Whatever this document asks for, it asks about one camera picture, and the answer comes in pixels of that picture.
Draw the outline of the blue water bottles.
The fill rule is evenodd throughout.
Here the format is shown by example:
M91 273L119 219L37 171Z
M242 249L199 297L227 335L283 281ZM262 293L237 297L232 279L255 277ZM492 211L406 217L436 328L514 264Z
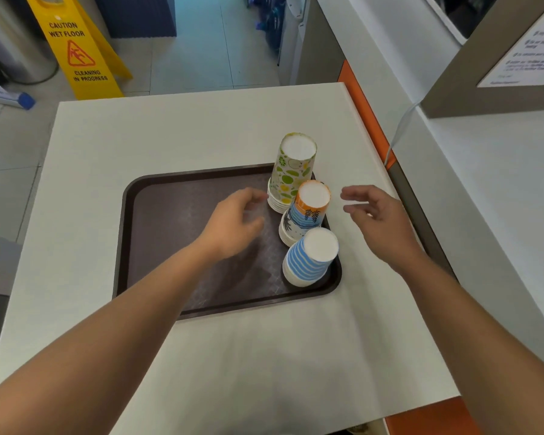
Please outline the blue water bottles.
M276 53L281 46L286 0L247 0L247 6L257 6L259 22L256 29L263 31L270 49Z

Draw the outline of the person's left forearm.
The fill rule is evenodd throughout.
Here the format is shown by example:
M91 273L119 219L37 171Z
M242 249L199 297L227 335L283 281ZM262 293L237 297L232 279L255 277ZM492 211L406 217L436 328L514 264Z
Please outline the person's left forearm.
M0 384L0 435L108 435L221 248L196 240Z

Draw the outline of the white roll with blue cap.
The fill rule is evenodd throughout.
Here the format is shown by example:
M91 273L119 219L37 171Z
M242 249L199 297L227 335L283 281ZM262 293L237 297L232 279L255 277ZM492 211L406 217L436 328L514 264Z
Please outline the white roll with blue cap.
M12 93L0 86L0 104L30 110L36 101L27 93Z

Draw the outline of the grey framed notice board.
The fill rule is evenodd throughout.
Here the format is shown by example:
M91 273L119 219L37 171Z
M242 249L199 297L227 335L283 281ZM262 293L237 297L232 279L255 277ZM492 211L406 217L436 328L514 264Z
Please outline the grey framed notice board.
M421 102L429 118L544 111L544 86L478 83L544 13L544 0L496 0Z

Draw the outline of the white and grey cabinet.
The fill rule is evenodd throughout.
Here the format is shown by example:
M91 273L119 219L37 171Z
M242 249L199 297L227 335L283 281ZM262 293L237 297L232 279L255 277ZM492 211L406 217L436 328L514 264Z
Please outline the white and grey cabinet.
M281 86L334 83L345 56L318 0L285 0L278 56Z

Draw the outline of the yellow wet floor sign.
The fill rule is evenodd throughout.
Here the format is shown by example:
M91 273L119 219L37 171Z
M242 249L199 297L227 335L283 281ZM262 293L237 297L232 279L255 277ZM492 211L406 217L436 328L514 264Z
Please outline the yellow wet floor sign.
M27 0L77 100L124 97L132 74L78 0Z

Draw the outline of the grey round bin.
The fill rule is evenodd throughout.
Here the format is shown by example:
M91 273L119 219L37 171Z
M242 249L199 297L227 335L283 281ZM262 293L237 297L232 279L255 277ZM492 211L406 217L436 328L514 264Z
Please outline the grey round bin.
M27 0L0 0L0 70L19 85L41 84L58 72Z

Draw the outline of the stack of blue striped cups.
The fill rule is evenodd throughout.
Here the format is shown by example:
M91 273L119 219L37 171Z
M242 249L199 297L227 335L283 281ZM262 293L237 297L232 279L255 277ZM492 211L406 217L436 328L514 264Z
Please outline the stack of blue striped cups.
M311 286L324 277L338 252L339 241L331 230L312 228L289 248L283 259L283 276L290 285Z

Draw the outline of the stack of orange leaf-print cups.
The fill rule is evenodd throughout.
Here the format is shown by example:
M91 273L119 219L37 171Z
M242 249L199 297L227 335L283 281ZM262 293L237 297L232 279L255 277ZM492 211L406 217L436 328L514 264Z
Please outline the stack of orange leaf-print cups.
M278 227L286 246L291 247L308 231L322 225L331 196L328 186L318 180L308 180L298 188Z

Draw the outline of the brown plastic tray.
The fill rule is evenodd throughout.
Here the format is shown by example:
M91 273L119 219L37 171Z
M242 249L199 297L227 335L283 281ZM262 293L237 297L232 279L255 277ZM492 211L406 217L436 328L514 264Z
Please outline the brown plastic tray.
M113 297L194 241L224 198L246 187L265 190L272 171L273 163L264 163L147 175L131 182L123 193ZM341 283L339 257L312 285L289 283L282 269L288 247L277 230L281 215L264 203L251 216L264 217L261 235L201 278L180 320L315 298Z

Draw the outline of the person's left hand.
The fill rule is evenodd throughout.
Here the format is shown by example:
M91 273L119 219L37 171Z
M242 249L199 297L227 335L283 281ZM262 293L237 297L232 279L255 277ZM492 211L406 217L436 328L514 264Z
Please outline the person's left hand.
M197 239L210 261L219 262L235 256L250 245L252 241L242 241L242 221L259 217L247 216L246 212L257 209L267 199L266 192L248 187L235 191L216 205Z

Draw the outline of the dark blue ribbed panel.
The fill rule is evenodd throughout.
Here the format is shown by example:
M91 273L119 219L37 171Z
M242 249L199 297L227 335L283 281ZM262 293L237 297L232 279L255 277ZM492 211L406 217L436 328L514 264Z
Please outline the dark blue ribbed panel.
M115 39L176 37L174 0L94 0Z

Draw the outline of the stack of green fruit-print cups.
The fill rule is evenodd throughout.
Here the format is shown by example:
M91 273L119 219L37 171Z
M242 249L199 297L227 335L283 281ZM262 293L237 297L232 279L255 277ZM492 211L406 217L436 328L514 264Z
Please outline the stack of green fruit-print cups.
M308 135L288 133L281 141L268 181L268 205L279 214L288 210L299 187L312 178L317 144Z

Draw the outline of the white printed notice sheet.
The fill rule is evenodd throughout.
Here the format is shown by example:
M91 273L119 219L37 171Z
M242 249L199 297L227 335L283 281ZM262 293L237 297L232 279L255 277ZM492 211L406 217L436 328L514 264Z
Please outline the white printed notice sheet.
M544 13L477 85L517 86L544 86Z

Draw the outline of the person's right forearm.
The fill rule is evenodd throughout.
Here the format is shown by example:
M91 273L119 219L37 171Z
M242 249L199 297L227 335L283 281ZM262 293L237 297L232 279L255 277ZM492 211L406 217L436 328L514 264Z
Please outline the person's right forearm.
M544 362L424 253L395 269L484 435L544 435Z

